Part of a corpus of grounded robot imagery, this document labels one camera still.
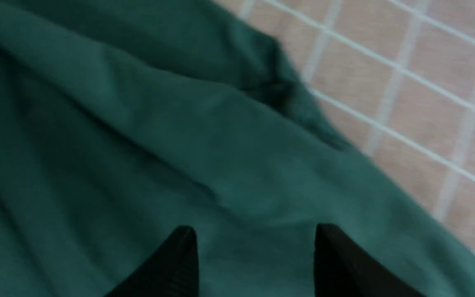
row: green dress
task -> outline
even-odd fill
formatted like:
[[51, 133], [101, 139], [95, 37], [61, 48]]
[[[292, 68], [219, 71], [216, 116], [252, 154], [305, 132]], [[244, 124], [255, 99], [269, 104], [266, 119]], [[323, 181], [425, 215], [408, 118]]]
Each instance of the green dress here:
[[207, 0], [0, 0], [0, 296], [100, 296], [179, 225], [200, 295], [313, 295], [318, 223], [427, 296], [475, 256]]

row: tiled floor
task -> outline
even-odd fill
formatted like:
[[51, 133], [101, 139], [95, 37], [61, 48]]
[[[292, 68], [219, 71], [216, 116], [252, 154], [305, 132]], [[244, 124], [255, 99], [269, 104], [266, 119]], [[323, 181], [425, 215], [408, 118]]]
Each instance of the tiled floor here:
[[324, 113], [475, 250], [475, 0], [216, 0], [276, 36]]

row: floor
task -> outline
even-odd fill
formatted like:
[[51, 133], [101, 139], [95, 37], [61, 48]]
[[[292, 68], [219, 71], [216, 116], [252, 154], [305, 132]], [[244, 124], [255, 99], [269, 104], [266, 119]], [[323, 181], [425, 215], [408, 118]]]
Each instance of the floor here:
[[276, 36], [324, 113], [475, 251], [475, 0], [216, 0]]

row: green fabric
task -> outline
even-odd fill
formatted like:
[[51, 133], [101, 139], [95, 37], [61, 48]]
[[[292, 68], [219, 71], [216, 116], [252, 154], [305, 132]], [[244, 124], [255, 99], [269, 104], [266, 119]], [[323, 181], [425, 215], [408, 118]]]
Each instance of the green fabric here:
[[202, 296], [312, 296], [319, 222], [425, 295], [475, 297], [473, 253], [272, 38], [205, 0], [0, 0], [0, 296], [103, 295], [180, 224]]

